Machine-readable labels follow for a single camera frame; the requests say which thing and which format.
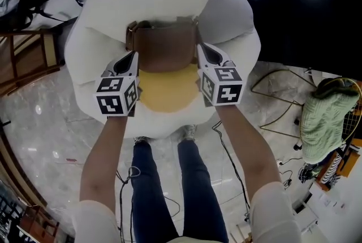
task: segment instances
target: forearm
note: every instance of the forearm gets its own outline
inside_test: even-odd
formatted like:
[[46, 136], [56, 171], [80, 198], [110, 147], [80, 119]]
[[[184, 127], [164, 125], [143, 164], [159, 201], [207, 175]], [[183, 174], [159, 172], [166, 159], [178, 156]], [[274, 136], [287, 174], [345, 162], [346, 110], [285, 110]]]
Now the forearm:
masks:
[[268, 143], [236, 106], [220, 106], [217, 112], [245, 174], [249, 198], [263, 185], [280, 181]]
[[109, 118], [85, 161], [80, 200], [101, 201], [115, 210], [114, 184], [127, 117]]

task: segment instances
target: green knit fabric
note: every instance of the green knit fabric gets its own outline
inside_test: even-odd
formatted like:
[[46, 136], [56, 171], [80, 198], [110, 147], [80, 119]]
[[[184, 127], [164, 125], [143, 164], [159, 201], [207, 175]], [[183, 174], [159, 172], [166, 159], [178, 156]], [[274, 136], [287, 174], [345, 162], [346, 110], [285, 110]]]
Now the green knit fabric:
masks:
[[323, 99], [310, 95], [307, 98], [300, 122], [305, 162], [318, 163], [341, 146], [344, 116], [358, 99], [358, 93], [333, 93]]

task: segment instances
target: jeans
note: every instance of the jeans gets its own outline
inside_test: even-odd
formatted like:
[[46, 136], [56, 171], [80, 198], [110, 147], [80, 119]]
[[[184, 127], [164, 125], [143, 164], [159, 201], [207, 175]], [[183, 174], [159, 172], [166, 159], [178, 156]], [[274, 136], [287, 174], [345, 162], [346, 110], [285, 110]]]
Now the jeans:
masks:
[[[184, 197], [183, 236], [228, 243], [225, 223], [211, 186], [210, 175], [195, 142], [178, 145]], [[179, 237], [163, 196], [150, 145], [141, 141], [133, 149], [132, 165], [140, 176], [133, 186], [133, 231], [137, 243], [167, 243]], [[132, 169], [135, 175], [138, 170]]]

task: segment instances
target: marble floor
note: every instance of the marble floor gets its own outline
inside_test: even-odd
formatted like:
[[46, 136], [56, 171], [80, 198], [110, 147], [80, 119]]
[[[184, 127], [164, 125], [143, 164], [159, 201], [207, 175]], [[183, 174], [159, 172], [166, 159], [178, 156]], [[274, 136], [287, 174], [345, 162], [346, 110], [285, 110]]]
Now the marble floor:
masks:
[[[296, 138], [281, 136], [259, 128], [273, 121], [288, 108], [289, 104], [250, 92], [250, 87], [260, 77], [275, 69], [286, 66], [275, 63], [258, 62], [251, 72], [240, 109], [247, 119], [261, 132], [270, 144], [276, 160], [287, 161], [300, 158], [301, 152], [294, 151]], [[293, 68], [308, 78], [304, 70]], [[313, 88], [290, 73], [282, 72], [270, 76], [258, 88], [264, 93], [303, 103], [307, 93]], [[298, 106], [292, 106], [289, 112], [270, 129], [298, 134], [293, 124], [301, 113]], [[102, 124], [81, 112], [76, 104], [71, 78], [66, 67], [51, 74], [18, 92], [0, 100], [0, 116], [11, 124], [5, 127], [8, 140], [26, 174], [38, 191], [48, 202], [49, 212], [60, 221], [62, 229], [73, 235], [71, 214], [79, 198], [79, 184], [83, 164], [95, 143]], [[237, 224], [243, 225], [245, 203], [242, 186], [237, 180], [229, 158], [224, 151], [218, 135], [212, 126], [219, 121], [217, 114], [200, 125], [196, 132], [196, 143], [201, 156], [210, 172], [212, 186], [218, 198], [229, 231]], [[241, 177], [243, 171], [232, 150], [230, 141], [222, 126], [220, 130]], [[181, 189], [180, 167], [178, 163], [178, 134], [174, 133], [163, 140], [152, 142], [153, 158], [160, 174], [164, 194], [177, 201], [180, 212], [173, 217], [180, 234], [183, 229], [183, 196]], [[124, 179], [132, 161], [133, 140], [123, 141], [118, 170]], [[288, 193], [292, 202], [303, 197], [305, 185], [298, 180], [298, 170], [303, 160], [292, 160], [280, 166], [280, 171], [292, 170], [292, 184]], [[289, 178], [290, 172], [282, 175]], [[116, 198], [119, 196], [121, 182], [116, 181]], [[124, 229], [129, 230], [132, 187], [126, 185], [123, 192]], [[170, 213], [175, 214], [178, 206], [167, 200]], [[119, 205], [117, 203], [117, 220]]]

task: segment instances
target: sneaker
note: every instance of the sneaker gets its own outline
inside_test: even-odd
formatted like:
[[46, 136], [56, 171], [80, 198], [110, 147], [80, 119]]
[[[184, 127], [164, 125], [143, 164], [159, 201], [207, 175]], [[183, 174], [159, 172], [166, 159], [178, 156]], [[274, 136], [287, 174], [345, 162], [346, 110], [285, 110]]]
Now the sneaker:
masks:
[[182, 140], [195, 140], [196, 124], [184, 125], [182, 128]]
[[138, 144], [139, 142], [142, 142], [142, 141], [149, 143], [149, 141], [150, 141], [149, 137], [134, 137], [133, 139], [135, 140], [135, 144]]

